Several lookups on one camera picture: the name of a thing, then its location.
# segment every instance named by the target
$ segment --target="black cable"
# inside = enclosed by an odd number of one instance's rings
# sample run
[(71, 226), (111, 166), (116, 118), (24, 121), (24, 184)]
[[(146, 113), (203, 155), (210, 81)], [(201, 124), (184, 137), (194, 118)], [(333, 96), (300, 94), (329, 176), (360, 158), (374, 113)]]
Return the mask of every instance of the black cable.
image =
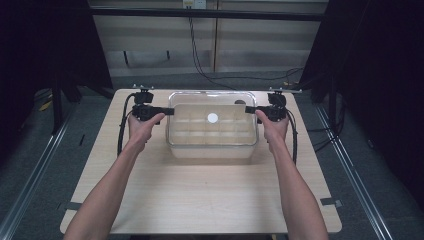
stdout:
[(119, 125), (119, 136), (118, 136), (118, 156), (119, 154), (121, 154), (122, 152), (122, 141), (124, 138), (124, 132), (125, 132), (125, 124), (127, 122), (127, 118), (130, 115), (131, 111), (127, 114), (127, 106), (128, 106), (128, 101), (130, 100), (131, 97), (135, 96), (135, 93), (131, 93), (130, 95), (128, 95), (127, 99), (125, 99), (125, 104), (124, 104), (124, 111), (122, 113), (122, 120), (121, 120), (121, 125)]
[(217, 82), (214, 82), (212, 80), (223, 80), (223, 79), (253, 79), (253, 80), (264, 80), (264, 81), (273, 81), (273, 80), (279, 80), (279, 79), (284, 79), (284, 78), (288, 78), (289, 76), (303, 70), (303, 68), (292, 68), (286, 71), (286, 74), (284, 76), (280, 76), (280, 77), (275, 77), (275, 78), (259, 78), (259, 77), (211, 77), (206, 75), (205, 72), (203, 72), (202, 66), (200, 64), (200, 60), (199, 60), (199, 56), (197, 54), (197, 47), (196, 47), (196, 41), (194, 38), (194, 29), (193, 29), (193, 19), (189, 18), (189, 23), (190, 23), (190, 35), (191, 35), (191, 43), (192, 43), (192, 54), (193, 54), (193, 61), (194, 61), (194, 65), (196, 67), (197, 72), (205, 77), (209, 82), (225, 87), (225, 88), (229, 88), (232, 90), (236, 90), (230, 86), (224, 85), (224, 84), (220, 84)]
[(322, 149), (324, 149), (329, 143), (331, 143), (332, 141), (336, 140), (337, 138), (339, 138), (340, 134), (342, 133), (343, 127), (344, 127), (344, 120), (345, 120), (345, 112), (346, 112), (346, 102), (344, 101), (344, 99), (342, 100), (342, 106), (340, 108), (340, 113), (339, 113), (339, 123), (336, 124), (335, 129), (332, 129), (331, 127), (329, 128), (324, 128), (327, 131), (331, 131), (333, 130), (333, 137), (329, 140), (326, 141), (322, 141), (319, 143), (314, 144), (314, 146), (316, 145), (320, 145), (322, 143), (324, 143), (324, 145), (322, 145), (321, 147), (315, 149), (315, 153), (321, 151)]
[[(340, 126), (342, 124), (341, 120), (339, 120), (338, 123), (336, 123), (336, 127)], [(323, 132), (323, 131), (327, 131), (327, 130), (331, 130), (330, 127), (327, 128), (315, 128), (315, 129), (307, 129), (307, 132)]]
[(287, 117), (289, 118), (290, 125), (292, 126), (293, 133), (293, 162), (296, 165), (297, 162), (297, 130), (296, 130), (296, 119), (294, 118), (293, 113), (287, 109)]

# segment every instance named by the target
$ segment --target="table surface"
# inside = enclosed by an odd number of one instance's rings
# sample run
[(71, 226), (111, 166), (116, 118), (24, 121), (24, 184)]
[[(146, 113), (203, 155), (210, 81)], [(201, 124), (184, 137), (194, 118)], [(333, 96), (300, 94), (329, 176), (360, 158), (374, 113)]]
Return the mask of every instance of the table surface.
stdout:
[[(125, 98), (136, 89), (118, 90), (87, 160), (72, 202), (81, 203), (116, 159), (119, 124)], [(153, 106), (167, 107), (173, 90), (153, 90)], [(252, 92), (258, 105), (269, 105), (266, 92)], [(299, 172), (315, 195), (328, 232), (342, 228), (292, 94), (284, 94), (298, 131)], [(166, 143), (167, 118), (153, 128), (153, 137), (139, 155), (112, 227), (127, 234), (244, 234), (286, 233), (277, 172), (259, 125), (259, 142), (251, 159), (176, 159)], [(124, 144), (128, 139), (128, 129)], [(291, 128), (287, 145), (292, 149)], [(67, 210), (60, 229), (65, 232), (76, 211)]]

